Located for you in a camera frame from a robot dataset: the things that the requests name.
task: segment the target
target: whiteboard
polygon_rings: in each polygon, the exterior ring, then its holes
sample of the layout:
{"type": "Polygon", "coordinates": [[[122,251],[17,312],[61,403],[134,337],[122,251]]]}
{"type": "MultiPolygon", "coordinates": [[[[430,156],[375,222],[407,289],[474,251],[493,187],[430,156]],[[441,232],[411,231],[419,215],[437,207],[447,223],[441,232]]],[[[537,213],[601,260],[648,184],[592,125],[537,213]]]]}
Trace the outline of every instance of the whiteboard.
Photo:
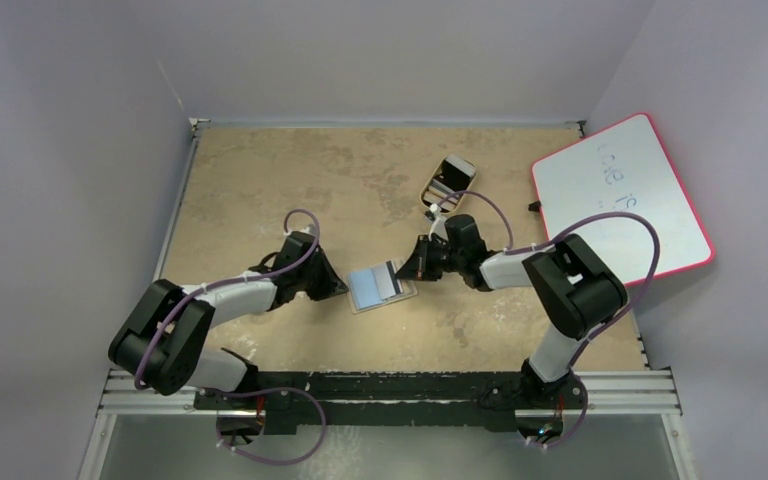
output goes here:
{"type": "MultiPolygon", "coordinates": [[[[602,212],[628,211],[652,223],[661,240],[656,275],[710,262],[714,248],[648,115],[639,113],[557,153],[531,169],[549,238],[602,212]]],[[[626,285],[652,261],[647,230],[626,218],[576,231],[626,285]]]]}

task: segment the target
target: floor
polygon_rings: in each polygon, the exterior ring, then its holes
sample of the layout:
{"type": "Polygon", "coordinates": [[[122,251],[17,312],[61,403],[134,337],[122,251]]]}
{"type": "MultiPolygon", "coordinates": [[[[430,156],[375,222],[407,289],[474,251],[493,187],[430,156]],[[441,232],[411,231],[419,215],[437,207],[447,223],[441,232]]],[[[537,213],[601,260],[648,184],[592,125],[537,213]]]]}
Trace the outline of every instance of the floor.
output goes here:
{"type": "MultiPolygon", "coordinates": [[[[419,193],[455,153],[478,168],[474,189],[510,218],[516,245],[545,239],[531,164],[578,140],[577,128],[211,127],[201,139],[163,276],[194,284],[239,275],[277,250],[291,208],[312,210],[322,246],[345,280],[355,269],[406,258],[427,232],[419,193]]],[[[458,213],[479,223],[489,248],[504,228],[477,198],[458,213]]],[[[301,228],[303,218],[291,226],[301,228]]],[[[531,289],[480,293],[459,276],[420,283],[419,295],[353,314],[346,296],[296,299],[214,328],[228,347],[267,370],[518,370],[548,319],[531,289]]],[[[580,370],[644,369],[630,318],[601,335],[580,370]]]]}

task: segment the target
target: table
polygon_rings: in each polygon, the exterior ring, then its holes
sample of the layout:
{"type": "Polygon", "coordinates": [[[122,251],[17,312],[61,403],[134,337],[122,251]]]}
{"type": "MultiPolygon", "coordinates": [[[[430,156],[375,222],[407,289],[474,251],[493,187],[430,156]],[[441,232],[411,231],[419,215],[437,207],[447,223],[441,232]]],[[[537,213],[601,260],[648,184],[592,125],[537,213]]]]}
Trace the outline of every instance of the table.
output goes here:
{"type": "MultiPolygon", "coordinates": [[[[350,271],[402,257],[427,232],[419,192],[455,153],[478,168],[473,185],[508,215],[518,246],[545,239],[531,164],[579,138],[577,128],[242,128],[203,132],[171,237],[163,276],[197,284],[239,275],[283,242],[293,207],[312,210],[322,246],[345,281],[350,271]]],[[[505,231],[492,209],[465,198],[488,247],[505,231]]],[[[308,221],[294,217],[291,226],[308,221]]],[[[224,346],[265,370],[518,370],[548,319],[533,289],[480,293],[451,274],[418,283],[419,295],[353,314],[347,296],[296,299],[214,328],[224,346]]],[[[633,320],[587,349],[579,370],[643,370],[633,320]]]]}

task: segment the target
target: white wall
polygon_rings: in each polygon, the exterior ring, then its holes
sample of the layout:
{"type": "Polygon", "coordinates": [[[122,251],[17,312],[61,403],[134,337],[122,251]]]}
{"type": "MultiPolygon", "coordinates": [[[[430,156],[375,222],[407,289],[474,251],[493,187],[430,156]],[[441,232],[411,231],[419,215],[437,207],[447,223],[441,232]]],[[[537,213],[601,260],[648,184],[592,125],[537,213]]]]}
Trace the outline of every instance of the white wall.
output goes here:
{"type": "Polygon", "coordinates": [[[768,478],[768,2],[658,0],[590,119],[654,115],[710,230],[711,268],[639,310],[704,478],[768,478]]]}
{"type": "Polygon", "coordinates": [[[139,0],[190,116],[581,120],[654,0],[139,0]]]}
{"type": "Polygon", "coordinates": [[[75,478],[186,117],[122,1],[0,2],[0,478],[75,478]]]}

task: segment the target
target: tabletop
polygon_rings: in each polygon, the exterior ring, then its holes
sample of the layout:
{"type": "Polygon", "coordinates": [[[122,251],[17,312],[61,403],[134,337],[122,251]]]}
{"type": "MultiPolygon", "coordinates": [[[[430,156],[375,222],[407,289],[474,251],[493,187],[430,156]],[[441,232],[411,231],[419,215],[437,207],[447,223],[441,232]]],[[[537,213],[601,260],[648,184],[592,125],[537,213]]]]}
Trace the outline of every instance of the tabletop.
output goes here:
{"type": "MultiPolygon", "coordinates": [[[[476,165],[473,189],[505,212],[517,246],[540,242],[542,221],[527,210],[536,199],[531,165],[578,138],[572,127],[213,126],[196,151],[163,276],[198,284],[239,275],[280,249],[281,222],[295,207],[319,218],[322,247],[344,281],[350,271],[407,258],[429,226],[420,190],[450,153],[476,165]]],[[[504,245],[502,222],[480,199],[464,198],[457,213],[476,218],[488,248],[504,245]]],[[[531,288],[482,293],[456,274],[417,285],[419,295],[360,314],[346,295],[298,298],[212,329],[207,344],[264,370],[519,370],[548,326],[531,288]]],[[[633,321],[597,338],[576,368],[644,369],[633,321]]]]}

